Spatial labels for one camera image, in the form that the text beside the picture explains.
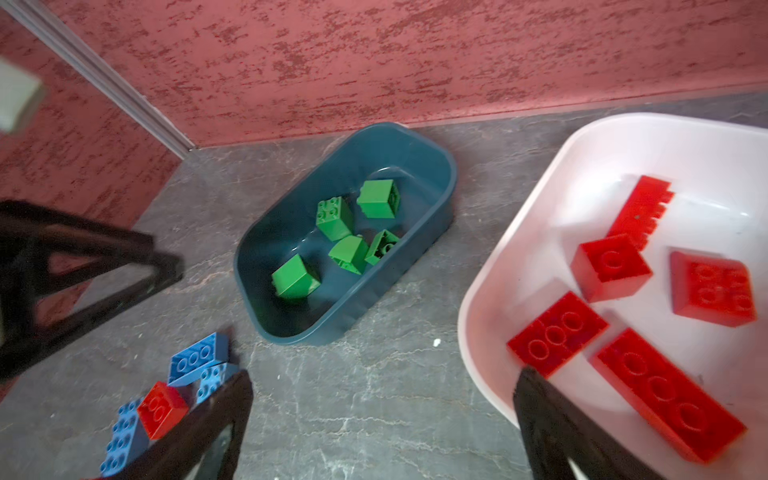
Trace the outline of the green lego small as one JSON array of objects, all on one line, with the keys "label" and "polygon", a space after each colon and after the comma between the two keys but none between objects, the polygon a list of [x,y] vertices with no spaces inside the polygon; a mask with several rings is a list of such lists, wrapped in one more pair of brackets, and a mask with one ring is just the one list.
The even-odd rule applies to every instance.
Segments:
[{"label": "green lego small", "polygon": [[394,219],[400,205],[400,194],[393,179],[366,180],[356,203],[369,219]]},{"label": "green lego small", "polygon": [[365,256],[368,249],[362,235],[348,235],[334,244],[328,256],[341,269],[362,275],[367,265]]}]

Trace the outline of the green lego block front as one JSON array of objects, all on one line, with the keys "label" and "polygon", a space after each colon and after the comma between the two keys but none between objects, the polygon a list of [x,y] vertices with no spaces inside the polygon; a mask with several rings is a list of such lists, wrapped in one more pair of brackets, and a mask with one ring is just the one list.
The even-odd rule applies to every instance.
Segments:
[{"label": "green lego block front", "polygon": [[271,274],[275,294],[284,300],[300,300],[317,290],[321,281],[299,254]]}]

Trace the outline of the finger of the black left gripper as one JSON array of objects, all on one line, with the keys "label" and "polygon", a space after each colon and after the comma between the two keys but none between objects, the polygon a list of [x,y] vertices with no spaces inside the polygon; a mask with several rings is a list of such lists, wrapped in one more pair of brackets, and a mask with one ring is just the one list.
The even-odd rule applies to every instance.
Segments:
[{"label": "finger of the black left gripper", "polygon": [[26,201],[1,202],[1,234],[80,256],[142,262],[155,253],[153,238]]},{"label": "finger of the black left gripper", "polygon": [[93,303],[50,325],[38,324],[34,295],[56,293],[130,262],[128,258],[104,257],[61,275],[48,272],[40,255],[23,254],[1,268],[1,376],[14,378],[163,289],[183,278],[183,259],[152,252],[140,259],[154,273],[123,290]]}]

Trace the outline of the red long lego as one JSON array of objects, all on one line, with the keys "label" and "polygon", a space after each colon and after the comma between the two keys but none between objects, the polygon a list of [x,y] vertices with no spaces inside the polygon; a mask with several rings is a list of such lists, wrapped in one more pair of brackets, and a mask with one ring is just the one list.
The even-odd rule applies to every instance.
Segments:
[{"label": "red long lego", "polygon": [[638,251],[644,250],[675,195],[670,185],[664,180],[641,176],[608,230],[607,237],[627,235]]},{"label": "red long lego", "polygon": [[608,327],[606,320],[569,291],[511,338],[507,348],[548,379]]}]

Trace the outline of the small red lego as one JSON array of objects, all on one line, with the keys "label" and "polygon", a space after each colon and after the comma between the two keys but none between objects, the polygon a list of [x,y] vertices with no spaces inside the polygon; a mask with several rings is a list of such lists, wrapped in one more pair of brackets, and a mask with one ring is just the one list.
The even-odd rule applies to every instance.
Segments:
[{"label": "small red lego", "polygon": [[150,440],[159,440],[188,413],[190,407],[180,392],[157,382],[137,407],[139,419]]}]

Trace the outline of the red square lego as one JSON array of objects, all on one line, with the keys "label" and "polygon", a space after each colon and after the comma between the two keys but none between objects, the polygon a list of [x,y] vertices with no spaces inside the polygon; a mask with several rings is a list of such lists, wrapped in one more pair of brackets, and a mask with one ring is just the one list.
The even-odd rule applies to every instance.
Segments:
[{"label": "red square lego", "polygon": [[626,234],[580,244],[570,268],[590,303],[632,296],[653,276]]}]

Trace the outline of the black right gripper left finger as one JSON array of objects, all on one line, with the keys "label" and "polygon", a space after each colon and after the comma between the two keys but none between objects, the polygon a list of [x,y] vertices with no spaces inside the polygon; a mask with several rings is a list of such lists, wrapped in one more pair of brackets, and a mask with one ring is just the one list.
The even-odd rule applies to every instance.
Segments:
[{"label": "black right gripper left finger", "polygon": [[254,394],[246,370],[236,372],[115,479],[232,479]]}]

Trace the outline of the blue long lego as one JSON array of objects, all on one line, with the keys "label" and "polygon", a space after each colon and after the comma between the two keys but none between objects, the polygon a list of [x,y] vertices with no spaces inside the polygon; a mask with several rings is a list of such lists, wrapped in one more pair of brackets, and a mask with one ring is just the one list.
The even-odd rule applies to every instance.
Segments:
[{"label": "blue long lego", "polygon": [[198,381],[204,369],[226,363],[229,359],[229,337],[212,333],[174,354],[170,359],[167,384],[182,387]]},{"label": "blue long lego", "polygon": [[149,438],[138,415],[143,398],[138,397],[118,409],[106,457],[100,465],[102,477],[113,476],[140,457],[149,447]]}]

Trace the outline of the green square lego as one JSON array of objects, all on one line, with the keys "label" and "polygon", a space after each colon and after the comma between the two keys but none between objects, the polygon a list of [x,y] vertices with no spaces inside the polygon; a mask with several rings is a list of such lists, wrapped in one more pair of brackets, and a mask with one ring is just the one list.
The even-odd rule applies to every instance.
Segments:
[{"label": "green square lego", "polygon": [[378,232],[364,257],[369,265],[376,265],[398,242],[400,238],[391,231],[384,229]]}]

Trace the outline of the small blue lego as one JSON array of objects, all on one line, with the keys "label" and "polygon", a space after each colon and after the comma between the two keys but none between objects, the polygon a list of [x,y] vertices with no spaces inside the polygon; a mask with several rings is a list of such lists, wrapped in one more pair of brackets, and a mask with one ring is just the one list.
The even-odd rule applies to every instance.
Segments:
[{"label": "small blue lego", "polygon": [[202,370],[200,385],[196,393],[196,404],[199,405],[226,383],[240,368],[232,363],[219,363]]}]

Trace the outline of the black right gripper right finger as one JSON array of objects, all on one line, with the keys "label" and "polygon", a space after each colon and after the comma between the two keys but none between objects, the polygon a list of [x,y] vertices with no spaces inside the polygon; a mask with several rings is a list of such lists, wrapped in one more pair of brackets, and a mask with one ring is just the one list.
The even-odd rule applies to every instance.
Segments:
[{"label": "black right gripper right finger", "polygon": [[535,479],[658,479],[534,368],[522,369],[513,404]]}]

